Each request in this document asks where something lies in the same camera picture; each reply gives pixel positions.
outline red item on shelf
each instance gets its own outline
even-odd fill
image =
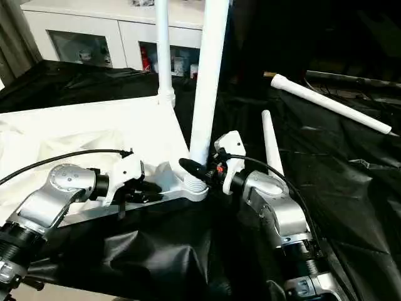
[[[148,59],[148,55],[146,54],[146,48],[140,47],[140,56],[142,57],[142,67],[145,71],[150,71],[150,62]]]

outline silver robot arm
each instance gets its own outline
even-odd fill
[[[9,292],[21,283],[72,203],[99,198],[108,206],[125,182],[143,177],[143,164],[134,154],[119,160],[106,174],[73,164],[54,167],[45,184],[31,193],[0,228],[0,301],[12,300]]]
[[[246,174],[244,160],[229,158],[227,154],[245,155],[237,131],[223,135],[214,147],[217,156],[211,169],[188,159],[180,159],[180,164],[208,185],[221,187],[226,194],[239,193],[259,216],[286,280],[287,298],[349,301],[331,274],[301,206],[289,195],[287,184],[259,171]]]

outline black plastic sheet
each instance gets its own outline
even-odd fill
[[[189,143],[195,83],[173,84]],[[156,93],[155,75],[44,62],[0,92],[0,111]],[[400,134],[399,106],[346,103]],[[273,116],[286,177],[304,196],[345,288],[355,300],[401,300],[401,139],[268,89],[253,99],[221,92],[212,139],[238,130],[247,155],[264,160],[264,109]],[[217,191],[201,203],[179,199],[131,211],[123,221],[109,216],[60,229],[40,258],[31,278],[126,298],[284,300],[258,218]]]

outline glass cabinet door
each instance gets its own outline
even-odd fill
[[[48,30],[60,61],[113,67],[104,36]]]
[[[45,60],[126,68],[117,20],[24,11]]]
[[[159,72],[156,43],[139,42],[143,70]],[[178,77],[197,77],[200,50],[171,46],[171,73]]]
[[[120,21],[128,67],[158,71],[156,25]],[[172,74],[196,77],[202,30],[169,27]]]

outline white pipe on table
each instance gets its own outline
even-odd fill
[[[229,3],[230,0],[206,0],[205,6],[190,139],[190,158],[203,165],[206,164],[211,143]],[[184,182],[193,192],[206,189],[206,185],[201,180],[191,175],[187,175]]]
[[[262,112],[262,122],[266,161],[271,167],[284,175],[283,165],[281,164],[280,153],[277,146],[276,134],[274,133],[273,121],[271,120],[271,115],[268,110]],[[269,171],[269,175],[275,176],[271,171]]]
[[[175,105],[171,84],[171,55],[169,38],[169,1],[156,0],[157,65],[159,69],[159,98]]]
[[[376,119],[373,119],[353,108],[347,107],[342,103],[336,102],[322,94],[316,93],[308,88],[305,88],[297,83],[288,80],[286,77],[276,74],[271,81],[271,86],[277,89],[285,90],[303,99],[309,100],[317,105],[321,105],[324,108],[328,108],[342,116],[348,117],[356,122],[366,125],[374,130],[377,130],[383,134],[391,132],[391,126],[384,124]]]

